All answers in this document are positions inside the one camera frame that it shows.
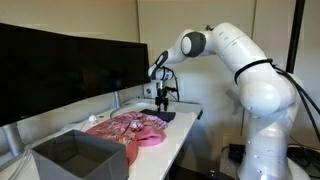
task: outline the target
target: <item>white wall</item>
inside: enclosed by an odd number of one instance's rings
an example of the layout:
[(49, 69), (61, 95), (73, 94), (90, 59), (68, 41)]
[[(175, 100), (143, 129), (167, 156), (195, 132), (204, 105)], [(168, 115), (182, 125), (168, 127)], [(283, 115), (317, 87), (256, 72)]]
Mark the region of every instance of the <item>white wall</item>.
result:
[[(251, 36), (254, 0), (158, 1), (139, 0), (140, 38), (149, 45), (150, 63), (171, 47), (185, 29), (204, 30), (206, 25), (231, 22)], [(176, 163), (208, 173), (219, 165), (222, 135), (240, 135), (242, 108), (233, 75), (216, 56), (188, 59), (171, 65), (181, 92), (181, 101), (203, 106), (203, 117), (189, 134)], [(169, 86), (174, 87), (172, 80)]]
[[(139, 42), (135, 0), (0, 0), (0, 22), (51, 32)], [(142, 87), (120, 91), (121, 102), (142, 94)], [(112, 93), (87, 99), (20, 121), (23, 140), (33, 142), (59, 131), (67, 123), (84, 120), (112, 105)], [(8, 151), (0, 131), (0, 152)]]
[[(258, 0), (254, 40), (268, 57), (285, 70), (296, 0)], [(320, 106), (320, 1), (306, 0), (294, 74), (301, 78), (304, 89)], [(320, 127), (320, 117), (312, 109)], [(305, 145), (320, 147), (311, 121), (301, 103), (292, 136)]]

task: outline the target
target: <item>black monitor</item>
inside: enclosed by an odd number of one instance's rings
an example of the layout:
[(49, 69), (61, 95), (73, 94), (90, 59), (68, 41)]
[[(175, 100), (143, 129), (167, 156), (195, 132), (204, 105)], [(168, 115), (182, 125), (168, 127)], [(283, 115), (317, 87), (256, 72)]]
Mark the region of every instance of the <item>black monitor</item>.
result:
[(0, 23), (0, 126), (150, 82), (147, 45)]

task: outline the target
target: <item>white table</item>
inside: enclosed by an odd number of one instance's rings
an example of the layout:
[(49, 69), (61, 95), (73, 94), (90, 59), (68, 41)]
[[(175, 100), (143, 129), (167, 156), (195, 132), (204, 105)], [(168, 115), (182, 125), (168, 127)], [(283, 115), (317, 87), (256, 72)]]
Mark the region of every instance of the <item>white table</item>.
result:
[[(120, 108), (118, 111), (109, 110), (98, 114), (97, 116), (104, 116), (103, 119), (109, 119), (110, 114), (114, 112), (113, 116), (129, 111), (141, 111), (145, 108), (156, 110), (154, 101), (150, 99), (142, 99), (131, 101), (129, 105)], [(168, 112), (176, 112), (175, 119), (169, 123), (165, 130), (166, 139), (156, 146), (139, 147), (138, 157), (129, 169), (129, 180), (159, 180), (164, 179), (168, 173), (174, 159), (176, 158), (180, 148), (182, 147), (193, 123), (202, 113), (202, 107), (199, 104), (170, 102)], [(71, 129), (85, 131), (89, 129), (90, 123), (86, 120), (78, 123), (70, 129), (60, 131), (50, 135), (33, 145), (40, 144), (48, 139), (65, 133)], [(17, 161), (0, 172), (0, 179), (8, 179), (14, 172), (20, 161)], [(30, 159), (26, 167), (20, 172), (17, 180), (38, 180), (39, 175), (33, 157)]]

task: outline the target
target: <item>pink cloth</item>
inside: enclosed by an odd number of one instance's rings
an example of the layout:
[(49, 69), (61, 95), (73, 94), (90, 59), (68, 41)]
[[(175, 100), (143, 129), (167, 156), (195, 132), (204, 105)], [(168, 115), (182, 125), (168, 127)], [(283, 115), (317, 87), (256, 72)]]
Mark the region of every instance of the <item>pink cloth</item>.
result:
[(156, 116), (131, 111), (106, 120), (86, 133), (126, 145), (127, 159), (131, 165), (137, 158), (138, 146), (153, 146), (163, 142), (166, 138), (163, 130), (167, 127), (168, 124)]

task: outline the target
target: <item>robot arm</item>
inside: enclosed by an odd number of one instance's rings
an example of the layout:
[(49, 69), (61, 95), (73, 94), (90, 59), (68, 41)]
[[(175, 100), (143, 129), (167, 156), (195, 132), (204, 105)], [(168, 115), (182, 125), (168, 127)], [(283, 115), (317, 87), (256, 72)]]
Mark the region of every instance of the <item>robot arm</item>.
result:
[(161, 93), (165, 91), (165, 81), (173, 78), (173, 71), (164, 65), (214, 54), (235, 74), (240, 101), (252, 114), (266, 116), (287, 108), (295, 101), (296, 92), (292, 84), (279, 76), (270, 63), (264, 63), (267, 62), (264, 52), (230, 23), (219, 24), (207, 31), (186, 30), (171, 48), (159, 56), (148, 70), (151, 79), (157, 80), (158, 98), (166, 95)]

